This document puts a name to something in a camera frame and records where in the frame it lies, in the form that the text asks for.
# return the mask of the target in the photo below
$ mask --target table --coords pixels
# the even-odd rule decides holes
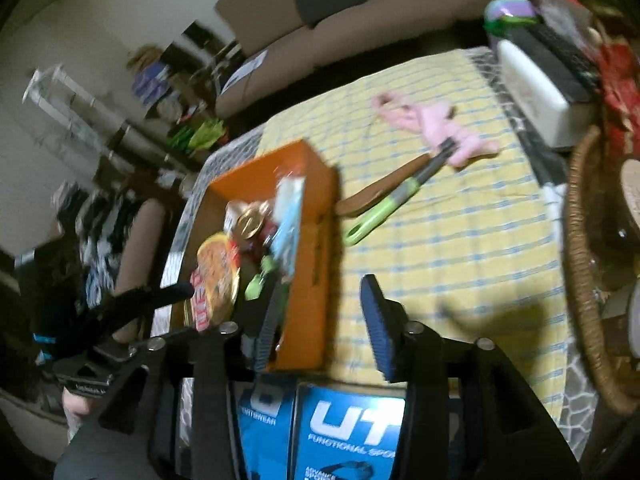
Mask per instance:
[[[497,59],[491,50],[486,47],[474,48],[465,51],[469,59],[476,65],[484,76],[487,84],[494,90],[496,98],[505,115],[508,117],[511,127],[519,137],[537,136],[533,126],[522,115],[514,104],[500,79],[500,69]],[[167,258],[162,275],[162,286],[175,283],[178,279],[184,250],[187,245],[198,207],[209,183],[239,164],[254,158],[257,153],[264,126],[258,126],[244,136],[233,140],[222,149],[213,153],[206,161],[198,174],[191,197],[185,206],[180,223],[172,243],[170,254]],[[152,335],[161,335],[169,331],[171,307],[156,310],[152,325]],[[567,340],[567,375],[564,389],[564,401],[559,429],[569,443],[575,457],[579,460],[587,439],[591,433],[593,414],[598,402],[598,395],[589,380],[583,363],[583,357],[578,351],[575,331],[569,321],[570,336]],[[191,427],[191,389],[193,383],[188,380],[182,389],[182,401],[180,407],[181,425],[180,436],[188,443]]]

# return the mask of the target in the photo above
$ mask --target brown sofa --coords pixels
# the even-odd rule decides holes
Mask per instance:
[[[227,88],[216,113],[228,119],[249,105],[357,54],[456,22],[482,18],[491,0],[367,0],[307,27],[295,0],[219,0],[216,10],[229,24],[244,54],[263,63]]]

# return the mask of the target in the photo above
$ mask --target pink cloth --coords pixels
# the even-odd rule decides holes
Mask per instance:
[[[447,164],[454,168],[465,166],[475,156],[496,155],[500,152],[498,142],[481,139],[479,134],[451,120],[454,111],[451,102],[415,105],[403,95],[386,92],[374,97],[372,106],[376,114],[389,124],[422,134],[427,146],[433,151],[447,137],[452,137],[459,148],[449,157]]]

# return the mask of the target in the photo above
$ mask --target bolt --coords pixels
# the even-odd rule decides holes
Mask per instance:
[[[161,337],[152,337],[149,341],[146,342],[146,348],[151,351],[164,348],[164,345],[164,339],[162,339]]]
[[[235,321],[225,321],[220,323],[218,330],[221,334],[230,335],[238,330],[238,324]]]
[[[478,345],[478,348],[482,350],[493,350],[495,348],[494,342],[491,341],[488,337],[481,337],[480,339],[478,339],[476,344]]]
[[[419,321],[409,321],[404,326],[404,331],[412,335],[421,334],[424,332],[424,325]]]

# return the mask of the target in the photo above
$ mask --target blue packaging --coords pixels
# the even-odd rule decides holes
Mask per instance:
[[[234,393],[247,477],[286,480],[296,381],[262,375],[234,383]]]
[[[388,480],[404,399],[298,389],[292,480]]]

